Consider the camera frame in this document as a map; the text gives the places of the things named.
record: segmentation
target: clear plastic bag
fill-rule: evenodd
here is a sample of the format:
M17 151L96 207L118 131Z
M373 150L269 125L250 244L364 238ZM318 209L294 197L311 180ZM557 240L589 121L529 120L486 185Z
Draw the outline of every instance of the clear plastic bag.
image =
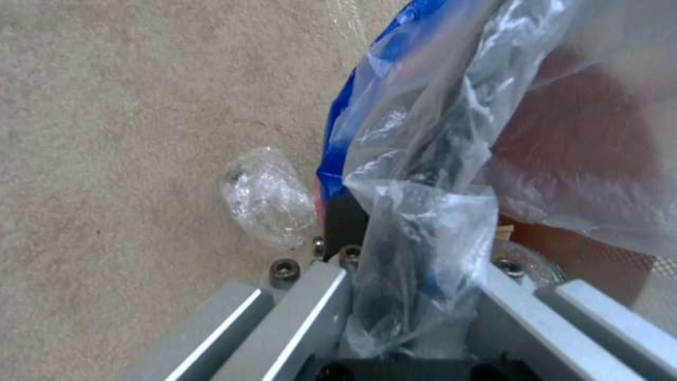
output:
M475 182L502 213L676 257L677 3L586 1Z
M361 356L464 352L498 214L471 181L577 1L438 4L372 45L330 136L354 136L344 182L370 214L346 329Z
M315 209L292 164L275 148L256 148L225 171L221 195L240 226L279 250L294 250L312 234Z
M369 43L390 20L404 0L325 0L327 16L341 38L338 43L342 57L355 62L369 48Z

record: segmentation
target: bolt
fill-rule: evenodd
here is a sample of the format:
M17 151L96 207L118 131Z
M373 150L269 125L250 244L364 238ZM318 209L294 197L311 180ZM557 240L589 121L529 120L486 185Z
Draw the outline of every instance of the bolt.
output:
M324 259L324 238L319 235L313 238L313 259Z
M268 278L270 284L277 289L288 289L301 276L301 267L293 259L279 259L270 265Z
M356 270L361 252L362 247L359 245L344 246L338 251L338 263L347 270Z
M494 264L510 278L521 279L522 277L524 277L524 270L522 270L522 265L520 265L515 260L511 260L508 258L498 258L494 261Z

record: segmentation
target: crumpled plastic wrap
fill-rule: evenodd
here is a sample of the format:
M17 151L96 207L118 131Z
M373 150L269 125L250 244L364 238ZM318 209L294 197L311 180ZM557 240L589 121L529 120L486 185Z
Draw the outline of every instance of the crumpled plastic wrap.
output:
M344 183L370 215L346 328L364 357L463 355L498 214L471 181L577 5L437 3L372 45L330 137L354 136Z
M221 195L235 221L268 246L294 250L312 234L312 196L275 148L256 148L230 163Z

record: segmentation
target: beige carpet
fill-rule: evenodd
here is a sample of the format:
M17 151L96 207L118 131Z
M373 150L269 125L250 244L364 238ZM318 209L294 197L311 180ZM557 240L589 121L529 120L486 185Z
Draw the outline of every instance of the beige carpet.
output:
M328 105L400 3L0 0L0 379L113 379L256 283L283 254L230 219L224 165L270 144L310 186Z

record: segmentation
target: metal frame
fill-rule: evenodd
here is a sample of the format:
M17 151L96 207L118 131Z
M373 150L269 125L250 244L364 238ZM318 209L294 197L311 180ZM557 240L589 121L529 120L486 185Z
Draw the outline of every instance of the metal frame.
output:
M345 270L314 262L212 380L292 380L338 344L350 296Z
M121 380L208 380L272 308L268 293L229 282Z
M544 380L643 380L495 266L467 344L480 358L521 359Z
M536 295L647 380L677 380L677 340L581 280Z

